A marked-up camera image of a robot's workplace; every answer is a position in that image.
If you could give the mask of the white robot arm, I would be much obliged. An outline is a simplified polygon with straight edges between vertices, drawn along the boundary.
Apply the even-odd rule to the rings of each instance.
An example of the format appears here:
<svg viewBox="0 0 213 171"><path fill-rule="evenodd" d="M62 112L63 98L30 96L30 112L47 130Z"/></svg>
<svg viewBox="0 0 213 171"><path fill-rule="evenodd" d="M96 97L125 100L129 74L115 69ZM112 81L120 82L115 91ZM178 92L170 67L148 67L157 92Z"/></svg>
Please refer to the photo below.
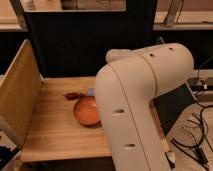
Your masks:
<svg viewBox="0 0 213 171"><path fill-rule="evenodd" d="M95 100L116 171L170 171L150 101L184 84L194 60L169 43L112 49L95 80Z"/></svg>

